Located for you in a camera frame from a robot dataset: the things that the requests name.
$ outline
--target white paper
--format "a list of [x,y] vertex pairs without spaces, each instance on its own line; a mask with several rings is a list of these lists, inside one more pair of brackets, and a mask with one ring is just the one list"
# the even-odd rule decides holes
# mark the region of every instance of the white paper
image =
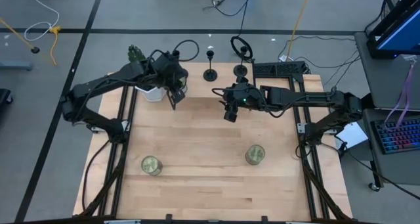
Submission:
[[347,148],[351,148],[368,139],[368,136],[366,136],[362,128],[360,128],[356,122],[346,125],[344,130],[337,134],[337,136],[347,142]]

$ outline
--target can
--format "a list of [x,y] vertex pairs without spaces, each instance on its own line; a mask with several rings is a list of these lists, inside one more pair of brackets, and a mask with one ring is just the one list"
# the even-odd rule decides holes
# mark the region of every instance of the can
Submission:
[[249,147],[245,153],[245,159],[250,165],[258,165],[265,157],[265,150],[260,145],[253,145]]
[[149,175],[159,175],[162,171],[162,163],[154,156],[147,156],[143,158],[142,170]]

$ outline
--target yellow cable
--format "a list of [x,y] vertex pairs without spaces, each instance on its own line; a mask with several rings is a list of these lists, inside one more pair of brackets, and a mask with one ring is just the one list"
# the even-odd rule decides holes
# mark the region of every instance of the yellow cable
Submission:
[[55,45],[57,44],[57,41],[58,41],[58,31],[60,31],[60,30],[61,30],[61,27],[60,26],[55,26],[55,27],[53,27],[53,28],[50,29],[50,32],[55,35],[54,44],[52,45],[51,50],[50,50],[50,56],[51,56],[52,62],[54,63],[55,66],[57,65],[57,62],[54,59],[53,51],[54,51]]
[[0,18],[0,22],[4,24],[11,32],[13,32],[20,40],[22,40],[26,45],[32,50],[35,47],[28,43],[18,32],[16,32],[12,27],[10,27],[2,18]]
[[305,10],[306,4],[308,3],[308,0],[304,0],[301,12],[299,13],[299,17],[297,17],[297,21],[296,21],[296,25],[295,28],[293,29],[293,33],[291,34],[291,39],[290,39],[290,44],[289,44],[289,50],[287,50],[287,57],[286,57],[286,61],[289,60],[289,56],[290,56],[290,52],[291,52],[291,46],[293,44],[293,38],[295,38],[295,32],[297,29],[297,26],[299,26],[299,22],[301,21],[301,17],[303,14],[303,11]]

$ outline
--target black stand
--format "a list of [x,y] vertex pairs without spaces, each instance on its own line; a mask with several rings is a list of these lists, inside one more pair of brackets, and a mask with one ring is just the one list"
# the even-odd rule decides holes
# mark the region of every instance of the black stand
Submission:
[[[245,54],[248,52],[247,47],[241,47],[241,54],[242,56],[245,56]],[[235,76],[244,77],[248,73],[248,69],[242,64],[243,63],[243,57],[241,57],[241,64],[234,67],[234,74]]]
[[210,68],[204,71],[203,77],[206,81],[212,82],[217,79],[217,72],[211,68],[211,59],[213,59],[213,51],[207,51],[207,58],[209,59]]

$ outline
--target wheel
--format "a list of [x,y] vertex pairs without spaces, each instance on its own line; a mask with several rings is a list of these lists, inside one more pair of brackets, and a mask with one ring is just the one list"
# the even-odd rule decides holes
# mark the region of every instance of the wheel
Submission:
[[377,187],[374,183],[370,183],[369,188],[375,192],[379,192],[381,190],[381,188]]
[[6,104],[10,104],[10,103],[12,103],[13,102],[13,98],[12,98],[12,95],[9,95],[9,97],[7,98],[7,100],[6,100]]

